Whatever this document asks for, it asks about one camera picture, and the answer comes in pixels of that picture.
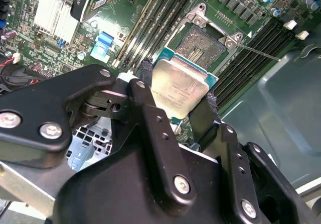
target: black metal bracket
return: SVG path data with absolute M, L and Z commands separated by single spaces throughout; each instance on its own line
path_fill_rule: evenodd
M 115 80 L 107 69 L 90 65 L 2 96 L 1 113 L 15 113 L 21 122 L 15 128 L 1 128 L 0 160 L 42 168 L 59 164 L 71 143 L 70 126 L 80 105 Z M 54 140 L 41 136 L 45 123 L 60 126 L 62 136 Z

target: red wire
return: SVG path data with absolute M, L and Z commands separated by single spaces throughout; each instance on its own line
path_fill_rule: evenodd
M 10 58 L 10 59 L 8 59 L 7 61 L 5 61 L 5 63 L 4 63 L 4 64 L 0 64 L 0 67 L 4 67 L 4 66 L 6 66 L 8 63 L 12 62 L 13 60 L 14 60 L 14 58 Z
M 36 84 L 36 83 L 38 83 L 39 82 L 39 80 L 38 79 L 36 79 L 36 80 L 32 80 L 31 82 L 30 82 L 30 85 L 34 85 L 34 84 Z

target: gray metal panel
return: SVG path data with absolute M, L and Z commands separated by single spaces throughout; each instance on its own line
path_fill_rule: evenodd
M 288 53 L 223 115 L 242 144 L 255 142 L 298 188 L 321 176 L 321 59 Z

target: white heatsink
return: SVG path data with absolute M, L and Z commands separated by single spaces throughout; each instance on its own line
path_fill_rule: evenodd
M 79 22 L 71 17 L 70 8 L 62 0 L 39 0 L 34 26 L 54 39 L 71 43 Z

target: silver screw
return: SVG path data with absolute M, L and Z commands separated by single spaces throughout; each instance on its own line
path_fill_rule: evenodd
M 145 88 L 145 84 L 142 81 L 138 81 L 136 84 L 142 88 Z
M 228 132 L 230 132 L 230 133 L 234 132 L 230 126 L 226 126 L 226 128 L 227 128 Z
M 12 129 L 17 127 L 21 123 L 21 118 L 11 112 L 5 112 L 0 114 L 0 127 L 6 129 Z
M 257 146 L 253 146 L 253 148 L 255 149 L 255 151 L 257 152 L 257 153 L 261 153 L 261 150 L 257 147 Z
M 46 139 L 55 140 L 62 136 L 62 128 L 56 123 L 47 123 L 40 127 L 40 134 Z
M 187 180 L 181 176 L 176 176 L 174 178 L 174 185 L 176 189 L 182 193 L 182 194 L 187 194 L 190 192 L 190 185 L 187 182 Z
M 105 76 L 105 77 L 110 77 L 110 72 L 106 69 L 101 69 L 100 74 Z
M 250 202 L 248 202 L 247 200 L 243 200 L 242 207 L 243 207 L 243 210 L 245 211 L 245 213 L 249 217 L 251 217 L 253 219 L 256 218 L 256 211 Z

